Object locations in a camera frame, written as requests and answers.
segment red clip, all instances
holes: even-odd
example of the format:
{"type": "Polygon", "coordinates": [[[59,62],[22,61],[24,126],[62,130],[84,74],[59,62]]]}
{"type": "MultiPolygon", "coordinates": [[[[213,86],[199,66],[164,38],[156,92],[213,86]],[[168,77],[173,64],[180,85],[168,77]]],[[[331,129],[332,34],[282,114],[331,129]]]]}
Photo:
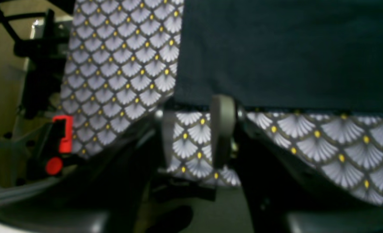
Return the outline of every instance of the red clip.
{"type": "Polygon", "coordinates": [[[61,140],[59,145],[59,153],[69,154],[72,152],[72,126],[73,126],[73,117],[67,115],[60,115],[53,117],[53,122],[56,120],[65,120],[65,135],[61,140]]]}

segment floor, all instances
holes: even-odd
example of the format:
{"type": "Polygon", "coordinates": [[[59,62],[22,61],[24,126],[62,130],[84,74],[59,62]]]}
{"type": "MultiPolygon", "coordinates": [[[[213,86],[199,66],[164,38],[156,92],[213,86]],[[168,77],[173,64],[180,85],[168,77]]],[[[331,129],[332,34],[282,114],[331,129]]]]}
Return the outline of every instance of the floor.
{"type": "MultiPolygon", "coordinates": [[[[5,15],[15,15],[29,12],[44,12],[48,8],[55,12],[56,16],[66,15],[63,11],[45,0],[15,0],[0,4],[5,15]]],[[[23,39],[29,38],[31,25],[36,19],[23,19],[13,21],[12,27],[23,39]]],[[[5,29],[0,25],[0,137],[11,132],[15,113],[18,106],[20,90],[20,78],[23,77],[24,59],[13,54],[13,40],[5,29]]],[[[25,130],[31,130],[40,126],[45,119],[25,121],[25,130]]],[[[9,153],[0,149],[0,186],[12,186],[9,180],[9,153]]],[[[24,163],[21,164],[21,173],[24,171],[24,163]]]]}

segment seat fabric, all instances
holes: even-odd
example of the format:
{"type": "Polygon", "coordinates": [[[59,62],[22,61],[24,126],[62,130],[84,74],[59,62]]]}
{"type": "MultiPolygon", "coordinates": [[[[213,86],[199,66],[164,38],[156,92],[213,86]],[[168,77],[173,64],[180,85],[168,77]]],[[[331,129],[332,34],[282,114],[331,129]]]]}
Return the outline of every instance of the seat fabric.
{"type": "MultiPolygon", "coordinates": [[[[73,152],[101,151],[173,93],[183,10],[184,0],[76,1],[58,107],[73,115],[73,152]]],[[[383,205],[383,114],[269,109],[249,117],[335,184],[383,205]]],[[[177,112],[173,124],[173,176],[240,185],[233,170],[212,168],[208,112],[177,112]]]]}

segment gray fabric with yellow dots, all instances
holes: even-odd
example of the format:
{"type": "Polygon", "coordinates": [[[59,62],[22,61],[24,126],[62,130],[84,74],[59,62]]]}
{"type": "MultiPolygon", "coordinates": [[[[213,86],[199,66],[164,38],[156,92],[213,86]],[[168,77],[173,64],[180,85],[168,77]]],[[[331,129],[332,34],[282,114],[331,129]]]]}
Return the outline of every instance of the gray fabric with yellow dots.
{"type": "MultiPolygon", "coordinates": [[[[73,115],[73,151],[88,157],[173,93],[184,0],[77,0],[61,114],[73,115]]],[[[178,112],[169,172],[238,186],[213,170],[210,116],[178,112]]],[[[383,115],[252,112],[271,139],[354,196],[383,205],[383,115]]]]}

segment patterned seat cover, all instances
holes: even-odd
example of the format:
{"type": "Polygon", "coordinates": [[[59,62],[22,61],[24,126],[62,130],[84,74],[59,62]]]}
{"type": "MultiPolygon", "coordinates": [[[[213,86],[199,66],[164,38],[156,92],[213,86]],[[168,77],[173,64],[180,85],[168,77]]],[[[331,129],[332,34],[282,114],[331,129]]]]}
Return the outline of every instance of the patterned seat cover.
{"type": "MultiPolygon", "coordinates": [[[[76,1],[58,107],[74,116],[74,152],[87,158],[102,150],[173,93],[183,10],[184,0],[76,1]]],[[[169,172],[239,186],[233,170],[212,168],[210,115],[176,116],[169,172]]],[[[383,205],[383,114],[271,109],[249,117],[335,184],[383,205]]]]}

